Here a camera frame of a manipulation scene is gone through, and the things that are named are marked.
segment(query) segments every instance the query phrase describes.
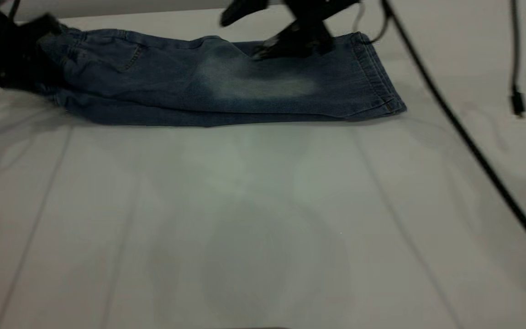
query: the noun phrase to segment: faded denim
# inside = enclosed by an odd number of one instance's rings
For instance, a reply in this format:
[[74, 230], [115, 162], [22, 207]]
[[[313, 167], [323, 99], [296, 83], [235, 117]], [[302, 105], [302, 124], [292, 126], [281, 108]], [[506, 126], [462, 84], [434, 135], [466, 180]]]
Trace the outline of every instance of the faded denim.
[[248, 54], [257, 42], [63, 29], [39, 46], [69, 87], [42, 93], [96, 123], [361, 121], [406, 110], [361, 33], [337, 37], [334, 51], [323, 56], [253, 60]]

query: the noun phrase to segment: black object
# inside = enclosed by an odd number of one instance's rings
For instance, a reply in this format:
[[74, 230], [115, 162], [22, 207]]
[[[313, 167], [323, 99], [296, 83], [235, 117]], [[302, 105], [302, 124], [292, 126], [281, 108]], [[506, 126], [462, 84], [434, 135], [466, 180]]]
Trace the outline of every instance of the black object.
[[44, 15], [18, 27], [13, 23], [19, 0], [10, 17], [0, 12], [0, 87], [38, 92], [37, 84], [63, 85], [63, 75], [36, 42], [48, 33], [60, 33], [58, 21]]
[[[283, 31], [257, 47], [253, 58], [305, 58], [314, 50], [326, 54], [332, 50], [332, 35], [324, 19], [348, 8], [359, 0], [283, 0], [296, 20]], [[267, 8], [267, 0], [234, 0], [223, 12], [221, 25], [226, 27], [238, 19]]]
[[522, 93], [518, 90], [518, 76], [521, 69], [521, 33], [519, 29], [518, 2], [511, 0], [511, 21], [513, 22], [513, 69], [511, 71], [511, 102], [513, 113], [519, 118], [524, 117], [526, 111]]
[[[515, 215], [520, 225], [523, 227], [523, 229], [526, 232], [526, 214], [522, 210], [522, 208], [518, 205], [517, 200], [511, 195], [511, 192], [507, 189], [503, 181], [501, 181], [500, 177], [497, 175], [493, 167], [490, 165], [488, 160], [486, 160], [486, 157], [484, 154], [482, 154], [482, 151], [478, 148], [476, 143], [474, 143], [474, 140], [470, 137], [468, 131], [464, 128], [458, 117], [453, 113], [453, 110], [450, 108], [450, 106], [447, 104], [447, 101], [445, 100], [444, 96], [441, 94], [440, 89], [437, 87], [436, 83], [433, 81], [433, 78], [428, 73], [425, 65], [423, 64], [423, 61], [421, 59], [421, 56], [417, 53], [417, 50], [415, 49], [415, 46], [413, 46], [413, 43], [409, 39], [409, 35], [407, 35], [407, 32], [405, 31], [405, 27], [403, 27], [403, 23], [401, 23], [401, 20], [397, 17], [396, 13], [394, 12], [393, 8], [389, 4], [388, 0], [381, 0], [382, 6], [384, 8], [384, 11], [389, 13], [389, 18], [393, 20], [393, 23], [397, 26], [397, 30], [399, 31], [399, 35], [401, 35], [401, 39], [403, 39], [403, 42], [405, 43], [405, 48], [407, 48], [407, 51], [409, 54], [411, 54], [411, 57], [413, 58], [413, 61], [415, 62], [417, 68], [419, 69], [419, 72], [421, 73], [421, 76], [423, 77], [423, 80], [425, 80], [427, 87], [430, 89], [430, 92], [436, 99], [436, 102], [441, 107], [441, 109], [444, 111], [444, 114], [446, 115], [447, 119], [450, 121], [450, 123], [453, 125], [453, 127], [456, 129], [476, 161], [478, 161], [478, 164], [482, 167], [488, 178], [490, 179], [491, 183], [494, 185], [496, 190], [499, 192], [500, 196], [503, 198], [507, 206], [509, 207], [510, 211]], [[516, 6], [511, 7], [514, 11], [516, 11]], [[518, 52], [515, 53], [515, 63], [518, 63]], [[516, 85], [516, 79], [517, 79], [517, 71], [518, 71], [518, 64], [515, 65], [515, 73], [513, 74], [513, 85]], [[515, 103], [515, 108], [519, 107], [522, 108], [522, 98], [520, 94], [516, 93], [513, 96], [513, 102]]]

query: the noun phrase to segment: stitching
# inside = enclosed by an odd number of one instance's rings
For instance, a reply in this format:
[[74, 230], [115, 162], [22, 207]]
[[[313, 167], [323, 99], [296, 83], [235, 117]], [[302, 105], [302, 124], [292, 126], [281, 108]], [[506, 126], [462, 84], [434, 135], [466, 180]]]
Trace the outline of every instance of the stitching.
[[127, 71], [128, 69], [131, 69], [131, 66], [133, 66], [135, 64], [135, 62], [137, 62], [137, 59], [139, 58], [139, 56], [142, 54], [142, 51], [145, 49], [146, 47], [143, 46], [142, 44], [138, 44], [137, 48], [135, 48], [135, 52], [133, 53], [133, 57], [131, 58], [131, 60], [129, 60], [129, 63], [127, 63], [127, 65], [125, 65], [123, 67], [123, 71]]
[[374, 69], [376, 70], [376, 73], [377, 73], [378, 77], [381, 79], [382, 84], [384, 85], [384, 89], [386, 89], [387, 93], [392, 94], [391, 90], [389, 89], [388, 84], [384, 81], [385, 78], [383, 77], [383, 75], [386, 74], [386, 73], [382, 73], [380, 71], [380, 68], [378, 67], [378, 64], [377, 64], [376, 60], [374, 60], [374, 56], [372, 54], [373, 52], [368, 48], [368, 45], [363, 43], [363, 46], [365, 48], [365, 51], [369, 55], [369, 58], [371, 59], [371, 62], [374, 65]]
[[379, 99], [382, 100], [383, 98], [378, 94], [378, 92], [376, 92], [376, 89], [374, 89], [374, 85], [372, 84], [371, 79], [369, 79], [369, 77], [368, 77], [368, 75], [367, 75], [367, 72], [365, 71], [365, 68], [363, 67], [363, 65], [361, 65], [361, 60], [360, 60], [360, 58], [359, 58], [359, 56], [358, 56], [358, 54], [357, 54], [357, 48], [356, 48], [356, 45], [355, 45], [355, 41], [354, 41], [353, 38], [352, 38], [353, 36], [354, 36], [354, 35], [352, 35], [352, 36], [350, 37], [350, 39], [351, 39], [351, 44], [352, 44], [351, 52], [352, 52], [352, 54], [354, 55], [354, 57], [357, 59], [358, 66], [361, 68], [361, 71], [363, 71], [363, 74], [365, 75], [365, 78], [367, 78], [367, 81], [368, 81], [369, 85], [371, 86], [371, 89], [372, 89], [374, 95], [377, 96]]

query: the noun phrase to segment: white surface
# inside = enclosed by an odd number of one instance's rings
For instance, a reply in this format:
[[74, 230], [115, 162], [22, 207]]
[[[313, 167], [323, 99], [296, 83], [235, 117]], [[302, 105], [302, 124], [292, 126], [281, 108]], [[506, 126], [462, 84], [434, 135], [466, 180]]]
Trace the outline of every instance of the white surface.
[[[279, 0], [270, 0], [279, 4]], [[118, 15], [125, 13], [187, 11], [196, 9], [226, 8], [231, 0], [23, 0], [17, 18], [28, 20], [51, 12], [56, 17], [82, 17]], [[6, 12], [12, 1], [2, 6]]]
[[[526, 209], [505, 2], [396, 3]], [[66, 23], [242, 41], [289, 21], [275, 7], [218, 29], [219, 12]], [[526, 328], [526, 235], [396, 33], [376, 48], [410, 110], [359, 125], [99, 127], [0, 91], [0, 328]]]

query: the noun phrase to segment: white table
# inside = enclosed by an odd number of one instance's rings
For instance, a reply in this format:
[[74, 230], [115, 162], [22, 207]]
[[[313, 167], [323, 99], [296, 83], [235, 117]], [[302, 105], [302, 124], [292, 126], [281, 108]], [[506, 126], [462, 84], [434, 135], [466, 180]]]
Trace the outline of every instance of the white table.
[[[507, 3], [395, 5], [526, 209]], [[275, 6], [219, 29], [220, 12], [65, 23], [243, 41], [290, 21]], [[526, 1], [521, 17], [526, 94]], [[361, 30], [381, 19], [369, 1]], [[409, 112], [358, 125], [100, 127], [0, 90], [0, 328], [526, 328], [526, 234], [396, 33], [376, 49]]]

